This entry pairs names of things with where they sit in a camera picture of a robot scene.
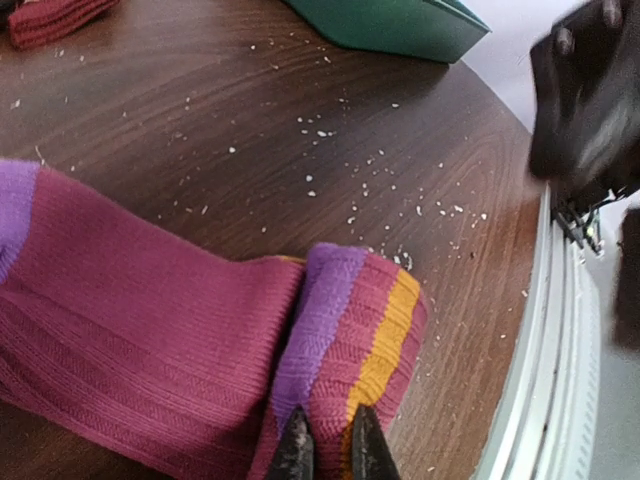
wood grain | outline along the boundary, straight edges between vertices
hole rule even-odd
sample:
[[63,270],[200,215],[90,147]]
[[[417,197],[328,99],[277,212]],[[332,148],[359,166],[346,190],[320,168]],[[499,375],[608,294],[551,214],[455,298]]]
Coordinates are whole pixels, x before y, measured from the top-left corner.
[[[433,315],[390,443],[407,480],[469,478],[538,202],[528,134],[466,66],[340,50],[258,0],[124,2],[34,52],[3,39],[0,56],[0,155],[40,158],[229,258],[332,241],[411,267]],[[163,478],[7,405],[0,445],[6,480]]]

purple stripe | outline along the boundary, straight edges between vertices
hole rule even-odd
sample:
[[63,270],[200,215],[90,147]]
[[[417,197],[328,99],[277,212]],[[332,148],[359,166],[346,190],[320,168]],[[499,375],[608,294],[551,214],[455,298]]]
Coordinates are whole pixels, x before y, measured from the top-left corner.
[[296,321],[273,381],[273,411],[282,435],[293,409],[309,413],[311,387],[333,342],[367,252],[319,244],[309,252]]
[[39,165],[0,160],[0,284],[27,241]]

red fabric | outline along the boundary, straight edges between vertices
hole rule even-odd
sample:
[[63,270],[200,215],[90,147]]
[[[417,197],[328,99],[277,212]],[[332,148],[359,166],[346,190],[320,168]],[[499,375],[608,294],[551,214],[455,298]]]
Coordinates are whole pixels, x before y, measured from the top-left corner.
[[9,16],[11,43],[20,50],[54,42],[113,7],[120,0],[40,0]]
[[244,480],[303,271],[213,256],[42,170],[0,286],[0,399],[179,479]]

sock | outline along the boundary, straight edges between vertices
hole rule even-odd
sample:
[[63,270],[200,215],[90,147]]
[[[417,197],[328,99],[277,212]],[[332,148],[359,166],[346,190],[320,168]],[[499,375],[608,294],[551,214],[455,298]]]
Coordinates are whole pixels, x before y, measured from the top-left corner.
[[120,0],[38,0],[9,16],[14,47],[25,50],[59,40],[78,30]]
[[173,477],[244,479],[303,270],[0,161],[0,399]]
[[297,405],[311,424],[316,478],[352,478],[356,409],[373,405],[388,428],[409,386],[426,319],[418,282],[398,266],[362,249],[314,248],[248,478],[264,478]]

wooden table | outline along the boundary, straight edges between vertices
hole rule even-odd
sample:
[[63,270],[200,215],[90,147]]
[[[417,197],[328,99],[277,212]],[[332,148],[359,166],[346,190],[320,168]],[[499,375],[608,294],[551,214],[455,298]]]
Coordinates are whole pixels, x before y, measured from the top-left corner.
[[[527,132],[465,65],[340,50],[275,0],[131,0],[34,52],[3,38],[0,56],[0,155],[230,258],[318,241],[398,255],[434,314],[392,449],[405,479],[472,474],[538,201]],[[5,480],[162,478],[7,405],[0,445]]]

